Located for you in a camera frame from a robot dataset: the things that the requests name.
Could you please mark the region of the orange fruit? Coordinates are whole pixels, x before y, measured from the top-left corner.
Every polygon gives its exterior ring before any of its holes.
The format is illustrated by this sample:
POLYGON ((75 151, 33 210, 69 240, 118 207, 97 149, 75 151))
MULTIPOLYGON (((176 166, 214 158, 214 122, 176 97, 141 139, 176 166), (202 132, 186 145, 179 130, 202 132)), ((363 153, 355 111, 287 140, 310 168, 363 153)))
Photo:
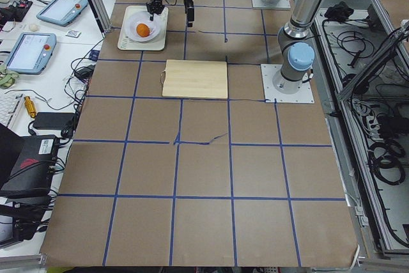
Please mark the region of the orange fruit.
POLYGON ((146 38, 146 37, 150 36, 150 27, 147 24, 138 23, 135 30, 136 30, 136 33, 141 38, 146 38))

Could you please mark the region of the white round plate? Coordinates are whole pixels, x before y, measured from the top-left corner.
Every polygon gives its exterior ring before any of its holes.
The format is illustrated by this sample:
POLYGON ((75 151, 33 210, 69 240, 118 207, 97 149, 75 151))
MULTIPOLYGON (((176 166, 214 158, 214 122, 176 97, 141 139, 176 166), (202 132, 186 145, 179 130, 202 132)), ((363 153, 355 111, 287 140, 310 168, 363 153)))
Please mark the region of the white round plate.
POLYGON ((150 20, 148 12, 136 12, 125 19, 125 34, 135 42, 149 42, 161 30, 158 19, 150 20))

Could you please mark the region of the cream bear tray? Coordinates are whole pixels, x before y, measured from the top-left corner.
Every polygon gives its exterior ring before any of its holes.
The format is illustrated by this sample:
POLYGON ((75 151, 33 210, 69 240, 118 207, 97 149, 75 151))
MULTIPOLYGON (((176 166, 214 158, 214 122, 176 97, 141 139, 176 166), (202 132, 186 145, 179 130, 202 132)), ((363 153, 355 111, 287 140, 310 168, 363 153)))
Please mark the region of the cream bear tray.
POLYGON ((145 6, 128 6, 125 10, 117 47, 122 51, 161 51, 165 47, 168 9, 160 15, 154 14, 153 20, 145 6), (149 27, 149 35, 142 37, 137 26, 149 27))

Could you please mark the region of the bamboo cutting board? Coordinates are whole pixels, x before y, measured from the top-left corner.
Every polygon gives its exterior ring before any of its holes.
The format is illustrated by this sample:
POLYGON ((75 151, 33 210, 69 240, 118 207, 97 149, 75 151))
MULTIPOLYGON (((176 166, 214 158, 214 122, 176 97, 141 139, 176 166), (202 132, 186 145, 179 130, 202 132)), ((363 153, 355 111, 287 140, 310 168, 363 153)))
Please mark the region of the bamboo cutting board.
POLYGON ((164 97, 228 97, 228 70, 225 61, 168 59, 164 73, 164 97))

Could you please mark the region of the small printed card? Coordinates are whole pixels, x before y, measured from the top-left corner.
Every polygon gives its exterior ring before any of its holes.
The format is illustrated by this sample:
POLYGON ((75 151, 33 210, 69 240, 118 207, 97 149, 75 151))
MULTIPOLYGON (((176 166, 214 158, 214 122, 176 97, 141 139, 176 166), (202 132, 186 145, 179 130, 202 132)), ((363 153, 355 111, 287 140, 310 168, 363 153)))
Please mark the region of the small printed card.
POLYGON ((74 30, 69 30, 66 33, 66 36, 72 37, 72 38, 78 38, 81 35, 80 31, 74 31, 74 30))

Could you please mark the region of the far teach pendant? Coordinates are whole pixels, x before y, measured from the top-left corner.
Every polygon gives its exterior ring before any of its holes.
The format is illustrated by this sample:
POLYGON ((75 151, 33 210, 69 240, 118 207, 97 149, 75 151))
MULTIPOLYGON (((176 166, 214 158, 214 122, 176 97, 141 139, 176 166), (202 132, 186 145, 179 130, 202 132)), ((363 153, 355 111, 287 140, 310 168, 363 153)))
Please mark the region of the far teach pendant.
POLYGON ((52 0, 36 14, 36 18, 58 26, 67 26, 87 5, 88 0, 52 0))

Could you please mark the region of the teach pendant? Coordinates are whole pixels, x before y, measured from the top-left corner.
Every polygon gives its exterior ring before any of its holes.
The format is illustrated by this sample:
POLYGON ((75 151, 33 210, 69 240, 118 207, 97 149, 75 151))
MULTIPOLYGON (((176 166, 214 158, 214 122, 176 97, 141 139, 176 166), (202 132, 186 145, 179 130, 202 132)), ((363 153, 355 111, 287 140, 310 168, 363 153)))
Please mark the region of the teach pendant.
POLYGON ((38 75, 47 66, 56 46, 54 33, 21 33, 7 60, 7 69, 38 75))
POLYGON ((36 18, 58 26, 67 26, 87 5, 88 0, 52 0, 36 14, 36 18))

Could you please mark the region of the small white ball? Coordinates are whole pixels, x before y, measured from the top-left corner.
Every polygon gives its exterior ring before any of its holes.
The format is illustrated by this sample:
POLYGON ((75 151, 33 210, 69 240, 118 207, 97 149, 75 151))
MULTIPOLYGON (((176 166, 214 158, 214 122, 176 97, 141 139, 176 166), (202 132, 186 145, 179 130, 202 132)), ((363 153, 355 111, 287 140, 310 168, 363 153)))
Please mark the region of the small white ball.
POLYGON ((29 25, 29 30, 32 32, 36 32, 39 30, 39 26, 37 24, 30 24, 29 25))

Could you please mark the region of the near teach pendant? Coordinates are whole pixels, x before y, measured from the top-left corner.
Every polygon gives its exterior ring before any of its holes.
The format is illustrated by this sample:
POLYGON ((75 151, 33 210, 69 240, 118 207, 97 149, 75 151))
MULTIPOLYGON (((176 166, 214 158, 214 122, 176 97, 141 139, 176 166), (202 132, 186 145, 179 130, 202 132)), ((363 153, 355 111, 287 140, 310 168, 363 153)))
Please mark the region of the near teach pendant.
POLYGON ((38 75, 47 66, 56 46, 54 33, 21 33, 7 60, 7 69, 38 75))

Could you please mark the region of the flat black power brick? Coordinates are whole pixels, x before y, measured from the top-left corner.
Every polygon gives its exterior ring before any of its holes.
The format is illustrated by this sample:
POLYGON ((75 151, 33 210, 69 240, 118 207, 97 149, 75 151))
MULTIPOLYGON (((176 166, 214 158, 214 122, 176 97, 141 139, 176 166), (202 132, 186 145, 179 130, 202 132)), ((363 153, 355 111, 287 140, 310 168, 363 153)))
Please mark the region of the flat black power brick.
POLYGON ((39 112, 33 122, 38 130, 61 130, 73 120, 74 113, 39 112))

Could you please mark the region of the gold cylindrical tool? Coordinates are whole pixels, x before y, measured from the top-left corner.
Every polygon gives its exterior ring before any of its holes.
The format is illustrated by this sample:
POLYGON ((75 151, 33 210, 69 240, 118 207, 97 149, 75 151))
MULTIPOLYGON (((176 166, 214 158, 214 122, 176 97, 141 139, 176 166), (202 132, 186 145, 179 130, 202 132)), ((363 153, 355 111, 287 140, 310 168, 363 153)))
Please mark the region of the gold cylindrical tool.
POLYGON ((24 106, 26 108, 26 111, 27 111, 28 115, 31 118, 35 118, 36 114, 37 114, 36 107, 35 107, 34 102, 31 100, 31 98, 29 96, 24 97, 24 106))

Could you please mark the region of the white keyboard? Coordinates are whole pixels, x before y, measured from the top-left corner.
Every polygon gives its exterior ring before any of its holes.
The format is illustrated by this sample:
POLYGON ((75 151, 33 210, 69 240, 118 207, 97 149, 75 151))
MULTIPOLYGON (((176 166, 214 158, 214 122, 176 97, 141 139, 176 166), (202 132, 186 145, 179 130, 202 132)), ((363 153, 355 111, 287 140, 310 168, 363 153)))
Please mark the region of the white keyboard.
POLYGON ((22 93, 1 94, 1 124, 12 129, 23 105, 24 95, 22 93))

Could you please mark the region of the black computer box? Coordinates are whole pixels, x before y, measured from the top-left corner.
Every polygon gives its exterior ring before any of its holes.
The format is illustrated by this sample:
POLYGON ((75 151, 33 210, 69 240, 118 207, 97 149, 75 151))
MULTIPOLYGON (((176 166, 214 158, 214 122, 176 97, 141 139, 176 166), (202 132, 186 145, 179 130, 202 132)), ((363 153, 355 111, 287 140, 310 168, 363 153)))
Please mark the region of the black computer box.
POLYGON ((17 199, 47 195, 58 148, 55 135, 1 136, 1 196, 17 199))

